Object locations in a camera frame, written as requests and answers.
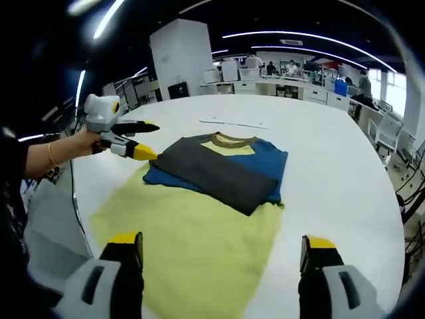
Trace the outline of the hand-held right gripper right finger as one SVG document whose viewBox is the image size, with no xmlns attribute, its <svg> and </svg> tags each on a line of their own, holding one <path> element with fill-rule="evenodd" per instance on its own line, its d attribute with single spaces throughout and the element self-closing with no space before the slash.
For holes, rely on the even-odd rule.
<svg viewBox="0 0 425 319">
<path fill-rule="evenodd" d="M 381 318 L 377 290 L 354 266 L 343 262 L 323 237 L 304 235 L 298 284 L 300 318 Z"/>
</svg>

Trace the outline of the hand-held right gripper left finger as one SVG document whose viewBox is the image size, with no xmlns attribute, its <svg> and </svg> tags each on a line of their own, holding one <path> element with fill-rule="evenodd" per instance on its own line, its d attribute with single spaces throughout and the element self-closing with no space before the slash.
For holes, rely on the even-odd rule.
<svg viewBox="0 0 425 319">
<path fill-rule="evenodd" d="M 141 318 L 143 289 L 143 233 L 116 235 L 98 259 L 67 279 L 54 313 L 57 318 Z"/>
</svg>

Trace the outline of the person's left hand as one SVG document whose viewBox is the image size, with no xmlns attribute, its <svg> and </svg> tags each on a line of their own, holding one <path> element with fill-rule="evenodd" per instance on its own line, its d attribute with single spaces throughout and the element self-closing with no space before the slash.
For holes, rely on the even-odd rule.
<svg viewBox="0 0 425 319">
<path fill-rule="evenodd" d="M 98 154 L 106 150 L 100 142 L 100 135 L 82 128 L 72 136 L 52 142 L 49 154 L 52 162 L 62 164 L 84 156 Z"/>
</svg>

